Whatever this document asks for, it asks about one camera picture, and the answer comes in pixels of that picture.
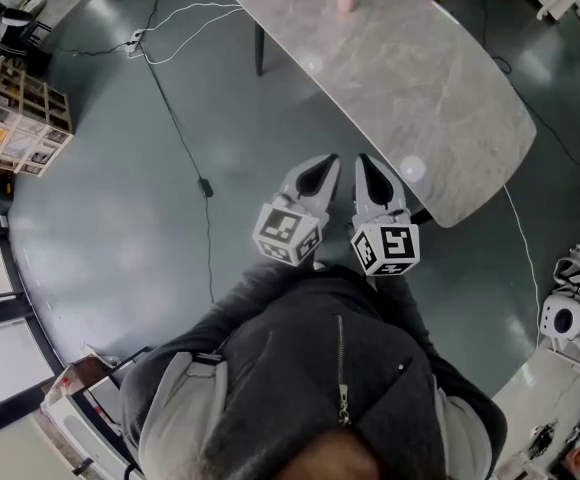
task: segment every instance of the table leg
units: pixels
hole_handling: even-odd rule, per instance
[[[264,32],[261,25],[254,24],[254,65],[257,76],[263,74],[263,46],[264,46]]]
[[[420,226],[421,224],[425,224],[426,222],[429,222],[431,220],[432,220],[432,215],[430,215],[430,212],[428,210],[426,210],[425,208],[422,210],[419,210],[417,213],[410,216],[410,222],[412,222],[413,224],[416,224],[417,226]]]

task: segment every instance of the power adapter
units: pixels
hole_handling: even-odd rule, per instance
[[[197,180],[197,183],[199,184],[199,190],[201,190],[201,194],[203,195],[203,197],[208,199],[209,197],[212,197],[214,195],[212,185],[210,185],[210,182],[207,179],[199,178]]]

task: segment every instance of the wooden shelf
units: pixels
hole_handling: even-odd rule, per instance
[[[42,176],[73,137],[68,97],[1,58],[0,98],[0,168]]]

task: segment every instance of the plug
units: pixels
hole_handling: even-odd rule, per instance
[[[126,43],[126,53],[133,53],[137,49],[137,45],[139,44],[139,41],[141,41],[143,32],[144,30],[138,29],[132,33],[129,41]]]

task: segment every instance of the desk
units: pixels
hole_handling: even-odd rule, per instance
[[[444,227],[510,178],[536,129],[490,56],[431,0],[236,0]]]

